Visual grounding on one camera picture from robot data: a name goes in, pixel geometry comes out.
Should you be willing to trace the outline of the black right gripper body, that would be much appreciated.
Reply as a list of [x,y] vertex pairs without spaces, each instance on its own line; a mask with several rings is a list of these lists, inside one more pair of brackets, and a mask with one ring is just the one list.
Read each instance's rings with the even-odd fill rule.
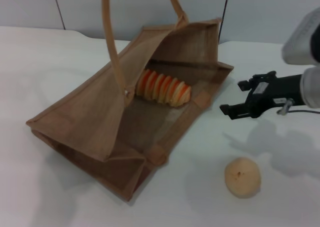
[[260,82],[256,89],[249,90],[246,103],[252,105],[252,110],[260,117],[265,111],[283,107],[290,100],[294,106],[303,106],[304,101],[300,90],[302,75],[275,77]]

